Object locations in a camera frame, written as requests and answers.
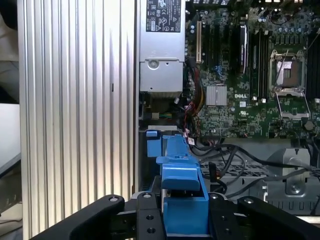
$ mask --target aluminum side panel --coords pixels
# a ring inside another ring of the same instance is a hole
[[[24,239],[132,194],[135,4],[18,1]]]

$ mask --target capacitor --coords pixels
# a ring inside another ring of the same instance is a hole
[[[259,10],[258,10],[258,14],[259,14],[259,13],[261,13],[263,10],[265,10],[265,8],[264,8],[264,7],[259,8]]]
[[[315,125],[312,121],[307,121],[304,125],[305,130],[312,131],[314,129]]]

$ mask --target blue latch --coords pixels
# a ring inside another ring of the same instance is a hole
[[[146,131],[146,148],[148,158],[162,156],[160,133],[156,130]]]
[[[156,158],[161,165],[161,188],[191,191],[186,197],[165,196],[163,220],[167,234],[207,235],[209,196],[199,163],[189,153],[186,139],[181,135],[163,136],[165,156]]]
[[[156,163],[162,165],[163,189],[200,190],[197,165],[187,156],[180,156],[178,158],[166,156],[157,157]]]

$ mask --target white label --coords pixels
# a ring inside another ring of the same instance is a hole
[[[235,99],[246,99],[247,98],[247,94],[235,94],[234,98]]]
[[[188,144],[195,145],[195,140],[192,137],[188,137]]]
[[[240,106],[240,108],[245,108],[245,107],[247,106],[247,104],[246,104],[245,101],[241,101],[241,102],[239,103],[239,106]]]
[[[174,103],[175,103],[175,104],[178,104],[179,101],[180,101],[180,98],[176,97],[175,100],[174,100]]]

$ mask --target sticker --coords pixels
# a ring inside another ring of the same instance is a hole
[[[240,108],[245,108],[245,107],[247,106],[247,104],[246,104],[245,101],[241,101],[241,102],[239,103],[239,106],[240,106]]]
[[[195,140],[192,137],[188,137],[188,144],[195,145]]]
[[[182,0],[147,0],[146,31],[180,33]]]

